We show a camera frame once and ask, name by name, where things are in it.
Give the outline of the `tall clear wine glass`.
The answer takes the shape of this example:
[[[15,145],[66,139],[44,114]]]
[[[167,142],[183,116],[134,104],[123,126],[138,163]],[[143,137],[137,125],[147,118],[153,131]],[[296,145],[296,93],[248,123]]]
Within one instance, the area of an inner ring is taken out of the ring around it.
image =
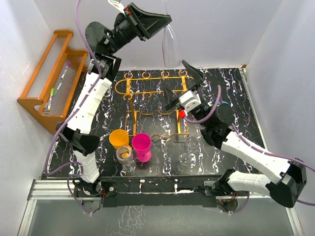
[[[175,68],[180,66],[180,50],[176,34],[170,24],[165,26],[162,40],[164,66]]]

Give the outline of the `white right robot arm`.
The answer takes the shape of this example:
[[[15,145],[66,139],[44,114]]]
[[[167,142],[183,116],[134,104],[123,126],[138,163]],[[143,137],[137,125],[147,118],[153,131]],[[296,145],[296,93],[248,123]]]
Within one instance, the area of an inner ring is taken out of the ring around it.
[[[208,145],[239,157],[260,171],[250,174],[228,169],[219,180],[202,186],[201,190],[217,195],[254,192],[269,196],[284,207],[294,207],[307,183],[306,164],[298,158],[275,155],[242,136],[234,125],[232,107],[221,98],[221,87],[217,86],[217,98],[209,106],[199,95],[205,75],[185,60],[182,64],[194,83],[181,95],[164,87],[165,109],[179,109],[181,119],[202,126],[201,135]]]

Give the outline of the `yellow plastic wine glass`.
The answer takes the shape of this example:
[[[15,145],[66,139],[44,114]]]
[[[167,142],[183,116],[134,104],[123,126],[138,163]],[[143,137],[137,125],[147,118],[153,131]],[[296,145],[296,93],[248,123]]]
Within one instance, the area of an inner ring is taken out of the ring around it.
[[[115,149],[129,147],[129,135],[125,130],[116,129],[110,133],[109,142]]]

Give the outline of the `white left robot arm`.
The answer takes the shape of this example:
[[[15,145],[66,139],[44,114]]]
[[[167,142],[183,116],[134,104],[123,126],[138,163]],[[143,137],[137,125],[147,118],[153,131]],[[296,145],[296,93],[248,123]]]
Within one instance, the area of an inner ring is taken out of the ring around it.
[[[111,87],[121,64],[114,54],[134,38],[146,41],[171,23],[171,16],[144,11],[134,3],[124,7],[111,0],[119,10],[113,29],[99,22],[91,22],[82,35],[91,56],[84,87],[69,118],[58,128],[59,134],[69,142],[81,168],[80,179],[85,191],[97,196],[102,185],[97,178],[95,150],[100,138],[90,134],[96,111]]]

